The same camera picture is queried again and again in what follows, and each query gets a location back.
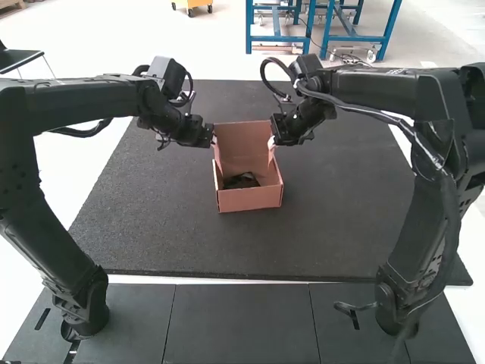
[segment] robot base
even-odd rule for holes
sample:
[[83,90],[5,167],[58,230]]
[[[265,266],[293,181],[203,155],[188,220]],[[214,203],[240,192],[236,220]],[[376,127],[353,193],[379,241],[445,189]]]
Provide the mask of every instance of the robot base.
[[[372,284],[112,284],[111,320],[89,340],[61,338],[44,290],[4,360],[38,363],[384,364],[394,338],[373,312],[350,318],[333,302],[373,300]],[[396,363],[474,364],[446,298],[423,315]]]

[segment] yellow cart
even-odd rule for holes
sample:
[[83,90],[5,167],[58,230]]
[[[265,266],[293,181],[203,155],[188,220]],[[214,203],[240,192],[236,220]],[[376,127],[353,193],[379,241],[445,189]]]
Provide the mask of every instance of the yellow cart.
[[194,8],[207,6],[207,12],[212,13],[212,0],[172,0],[172,9],[177,9],[177,4],[187,9],[187,15],[194,17]]

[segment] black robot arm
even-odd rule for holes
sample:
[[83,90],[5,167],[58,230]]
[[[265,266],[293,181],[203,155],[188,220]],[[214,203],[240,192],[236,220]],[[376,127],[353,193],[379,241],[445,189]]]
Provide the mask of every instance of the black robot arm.
[[[183,110],[192,95],[181,93],[185,76],[173,59],[157,57],[135,76],[0,80],[0,234],[41,273],[62,311],[67,340],[91,337],[108,322],[108,276],[45,201],[33,137],[45,131],[89,137],[112,118],[135,116],[164,142],[208,148],[213,126]],[[101,118],[92,130],[66,127]]]
[[[278,92],[264,77],[268,63],[288,73],[303,100]],[[280,103],[271,116],[281,146],[313,139],[313,129],[336,110],[397,126],[412,144],[415,190],[399,239],[376,279],[376,319],[391,335],[416,332],[421,313],[446,286],[458,248],[461,217],[485,184],[485,64],[460,69],[409,70],[346,65],[323,69],[314,55],[289,67],[261,65]],[[411,127],[394,111],[415,120]],[[345,305],[336,305],[341,309]]]

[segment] open cardboard box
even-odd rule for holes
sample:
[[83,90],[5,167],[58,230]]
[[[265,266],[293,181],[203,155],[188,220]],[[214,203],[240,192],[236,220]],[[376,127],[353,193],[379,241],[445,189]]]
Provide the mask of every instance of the open cardboard box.
[[[214,182],[219,212],[280,207],[283,179],[273,153],[268,149],[269,121],[216,124],[214,132]],[[252,172],[260,187],[225,190],[223,179]]]

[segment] floor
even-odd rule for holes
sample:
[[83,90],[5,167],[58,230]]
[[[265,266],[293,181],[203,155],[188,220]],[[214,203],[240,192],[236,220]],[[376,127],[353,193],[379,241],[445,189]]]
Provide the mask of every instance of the floor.
[[[361,33],[382,31],[390,6],[390,0],[368,2],[361,18]],[[380,66],[421,67],[429,64],[423,62],[432,62],[447,67],[483,60],[484,7],[483,0],[403,2],[386,60]],[[193,19],[184,11],[173,12],[166,0],[46,0],[1,19],[0,34],[2,41],[12,48],[45,51],[57,77],[131,73],[155,55],[169,55],[194,78],[258,80],[259,65],[266,55],[244,54],[243,15],[243,0],[215,0],[213,14],[201,9]],[[267,32],[270,26],[264,25],[258,31]],[[322,27],[316,26],[314,31],[317,43],[321,41]],[[298,33],[303,27],[283,31]],[[333,31],[341,29],[333,26]],[[317,52],[318,48],[313,45],[311,50]],[[294,59],[290,55],[279,57],[286,63]],[[270,79],[285,79],[275,67],[268,71]],[[26,66],[22,72],[25,78],[51,76],[41,61]],[[66,228],[76,217],[129,122],[129,118],[119,119],[90,140],[59,135],[36,138],[42,188]],[[408,155],[405,140],[398,133],[396,138]],[[478,363],[485,363],[485,313],[477,307],[485,295],[481,262],[485,247],[478,238],[484,219],[477,207],[472,206],[462,226],[459,252],[475,280],[474,286],[446,289]],[[127,276],[110,279],[140,283],[200,282]],[[0,300],[1,356],[42,289],[38,272],[6,243],[0,243],[0,289],[4,293]]]

